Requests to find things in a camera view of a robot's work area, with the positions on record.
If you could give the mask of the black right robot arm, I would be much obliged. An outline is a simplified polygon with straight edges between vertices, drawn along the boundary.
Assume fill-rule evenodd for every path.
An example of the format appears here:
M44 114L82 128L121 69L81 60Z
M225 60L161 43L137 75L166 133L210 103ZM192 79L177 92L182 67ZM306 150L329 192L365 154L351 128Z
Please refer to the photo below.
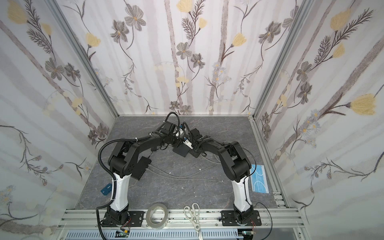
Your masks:
M251 170L252 164L246 155L247 149L236 141L224 143L203 136L197 129L192 129L187 139L195 153L209 152L219 158L223 171L233 186L235 220L241 225L250 221L254 205L251 201L249 181L254 171Z

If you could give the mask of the black ribbed network switch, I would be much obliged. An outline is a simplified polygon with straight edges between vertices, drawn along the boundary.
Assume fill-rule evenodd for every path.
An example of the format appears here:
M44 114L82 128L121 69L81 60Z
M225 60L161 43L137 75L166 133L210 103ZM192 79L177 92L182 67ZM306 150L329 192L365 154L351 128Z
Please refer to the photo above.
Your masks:
M146 169L151 164L152 160L147 157L141 157L138 163L135 165L132 171L131 177L139 181L144 175Z

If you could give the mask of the small blue object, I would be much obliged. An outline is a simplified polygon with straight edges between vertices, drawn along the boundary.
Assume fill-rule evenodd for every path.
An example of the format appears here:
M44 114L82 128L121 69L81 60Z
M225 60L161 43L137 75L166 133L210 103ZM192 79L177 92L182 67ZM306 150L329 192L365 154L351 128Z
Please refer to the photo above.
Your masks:
M101 189L101 193L104 196L109 195L113 191L113 185L111 183L107 184L104 188Z

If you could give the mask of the blue face mask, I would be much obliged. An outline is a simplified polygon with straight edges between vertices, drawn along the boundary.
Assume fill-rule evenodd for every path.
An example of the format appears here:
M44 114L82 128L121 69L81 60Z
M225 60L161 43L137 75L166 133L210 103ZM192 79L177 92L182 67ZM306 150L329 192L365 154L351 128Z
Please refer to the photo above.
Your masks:
M262 165L252 165L251 168L252 190L255 193L269 194L267 174Z

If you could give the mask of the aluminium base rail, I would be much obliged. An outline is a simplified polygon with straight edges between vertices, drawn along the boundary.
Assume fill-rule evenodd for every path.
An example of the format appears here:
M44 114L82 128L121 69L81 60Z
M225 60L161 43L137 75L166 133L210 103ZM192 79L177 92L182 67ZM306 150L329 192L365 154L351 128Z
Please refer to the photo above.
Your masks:
M304 228L305 222L299 211L294 208L279 209L255 209L259 212L256 222L260 222L260 228ZM202 229L219 228L246 228L251 229L252 224L239 225L232 222L231 226L224 226L223 222L229 222L221 215L222 209L202 209L200 211L200 225ZM97 215L94 210L66 210L59 224L59 230L96 230ZM169 210L168 221L165 229L192 229L192 223L185 217L183 210Z

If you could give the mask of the dark grey switch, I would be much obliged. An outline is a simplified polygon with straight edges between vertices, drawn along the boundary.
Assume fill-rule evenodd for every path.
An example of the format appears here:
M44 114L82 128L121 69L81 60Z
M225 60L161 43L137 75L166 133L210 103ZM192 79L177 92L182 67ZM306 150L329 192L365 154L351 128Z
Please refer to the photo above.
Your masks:
M178 154L184 158L187 156L189 151L190 151L190 148L187 145L185 145L184 143L180 144L178 147L173 148L174 153L176 153L176 154Z

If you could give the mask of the white handled scissors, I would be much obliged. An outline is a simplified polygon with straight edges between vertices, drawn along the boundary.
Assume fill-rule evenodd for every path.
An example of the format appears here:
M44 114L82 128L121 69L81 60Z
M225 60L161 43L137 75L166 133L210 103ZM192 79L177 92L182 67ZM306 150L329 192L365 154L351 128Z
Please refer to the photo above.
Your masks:
M200 206L198 203L193 203L191 206L185 206L183 209L185 217L192 223L197 232L199 240L203 240L203 233L200 226Z

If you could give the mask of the clear tape roll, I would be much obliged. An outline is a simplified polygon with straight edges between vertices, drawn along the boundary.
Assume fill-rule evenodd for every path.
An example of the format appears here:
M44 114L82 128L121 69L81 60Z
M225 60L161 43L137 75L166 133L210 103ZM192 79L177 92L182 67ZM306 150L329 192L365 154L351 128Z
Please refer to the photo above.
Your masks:
M162 203L155 203L147 210L146 222L153 230L161 230L168 224L168 217L168 208Z

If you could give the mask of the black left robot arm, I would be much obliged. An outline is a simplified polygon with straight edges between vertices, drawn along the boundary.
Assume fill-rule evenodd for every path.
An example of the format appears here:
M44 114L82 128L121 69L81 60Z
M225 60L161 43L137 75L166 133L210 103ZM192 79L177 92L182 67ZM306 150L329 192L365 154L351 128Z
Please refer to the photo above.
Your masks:
M133 173L139 172L139 154L148 149L157 149L172 144L180 133L180 117L176 112L169 112L163 123L153 132L143 138L117 139L105 143L98 152L100 166L112 177L111 200L102 206L96 207L98 230L103 240L106 239L102 230L102 220L99 210L106 208L104 217L112 226L124 225L129 220L128 189ZM108 167L103 163L103 150L116 144L108 159Z

